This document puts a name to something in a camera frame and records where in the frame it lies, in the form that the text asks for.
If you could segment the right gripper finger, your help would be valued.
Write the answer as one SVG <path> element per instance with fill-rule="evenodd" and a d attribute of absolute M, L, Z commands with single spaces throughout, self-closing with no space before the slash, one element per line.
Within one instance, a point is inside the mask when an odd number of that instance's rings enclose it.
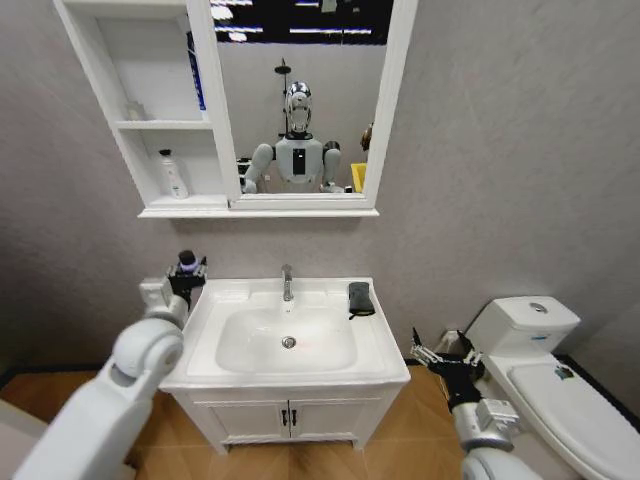
<path fill-rule="evenodd" d="M 471 340 L 463 332 L 458 332 L 458 338 L 464 352 L 462 363 L 470 367 L 477 367 L 481 363 L 482 353 L 475 349 Z"/>
<path fill-rule="evenodd" d="M 437 362 L 437 355 L 423 345 L 416 328 L 412 328 L 412 346 L 410 349 L 414 359 L 423 366 L 429 366 Z"/>

